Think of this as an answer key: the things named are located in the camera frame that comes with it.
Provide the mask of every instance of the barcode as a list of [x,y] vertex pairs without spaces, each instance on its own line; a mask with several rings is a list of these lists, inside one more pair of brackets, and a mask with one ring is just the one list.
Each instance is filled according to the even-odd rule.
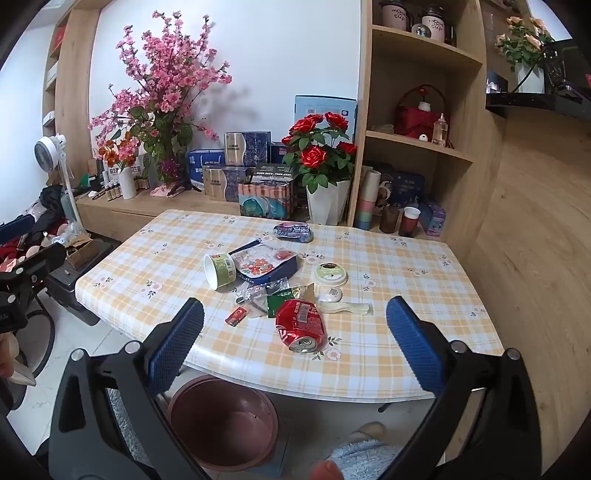
[[300,311],[297,313],[297,321],[301,323],[308,323],[308,312],[310,305],[302,304]]

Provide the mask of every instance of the stack of paper cups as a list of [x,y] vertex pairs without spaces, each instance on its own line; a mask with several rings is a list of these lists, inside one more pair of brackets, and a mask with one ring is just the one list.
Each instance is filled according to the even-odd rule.
[[371,217],[374,214],[375,201],[378,199],[379,181],[382,174],[370,170],[365,174],[365,180],[359,190],[357,209],[355,210],[355,227],[361,230],[371,229]]

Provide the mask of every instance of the checkered tablecloth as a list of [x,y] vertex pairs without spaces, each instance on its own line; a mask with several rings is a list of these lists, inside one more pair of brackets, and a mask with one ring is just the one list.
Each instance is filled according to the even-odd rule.
[[171,320],[189,297],[205,307],[205,326],[186,364],[233,382],[299,397],[350,402],[427,398],[385,321],[388,300],[402,295],[420,319],[448,340],[499,355],[501,341],[478,294],[449,247],[347,227],[313,225],[298,252],[292,285],[312,283],[320,262],[347,270],[343,301],[371,303],[373,316],[323,315],[329,343],[319,353],[293,353],[275,320],[224,320],[235,308],[229,286],[212,291],[203,256],[229,252],[255,238],[275,241],[274,220],[168,210],[76,283],[76,298],[101,319],[144,340]]

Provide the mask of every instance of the metal screw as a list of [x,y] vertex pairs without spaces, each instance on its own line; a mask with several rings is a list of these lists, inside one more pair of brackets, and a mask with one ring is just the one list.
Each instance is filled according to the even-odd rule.
[[75,362],[80,360],[83,356],[84,356],[84,350],[82,348],[77,348],[70,355],[71,359],[74,360]]
[[507,356],[511,359],[511,360],[519,360],[521,358],[521,354],[519,353],[519,350],[516,350],[514,348],[509,348],[507,350]]
[[466,353],[468,350],[467,345],[461,340],[454,340],[450,345],[452,350],[456,353]]
[[125,351],[127,353],[135,353],[141,348],[142,344],[136,341],[129,342],[125,345]]

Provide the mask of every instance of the small white vase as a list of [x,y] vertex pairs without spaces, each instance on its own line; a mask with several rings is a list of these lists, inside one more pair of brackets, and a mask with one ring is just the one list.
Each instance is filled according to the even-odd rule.
[[314,193],[308,189],[308,209],[310,221],[318,225],[338,225],[343,218],[345,203],[351,187],[350,180],[329,183],[328,188],[318,186]]
[[121,186],[121,195],[124,200],[129,200],[135,197],[138,192],[135,189],[134,174],[131,167],[125,167],[119,173],[119,185]]
[[[526,75],[530,73],[530,70],[531,67],[525,63],[519,62],[515,65],[517,84],[521,83]],[[517,89],[519,93],[544,93],[544,90],[544,70],[538,66],[534,67],[534,70],[530,73],[530,76],[527,77],[527,80]]]

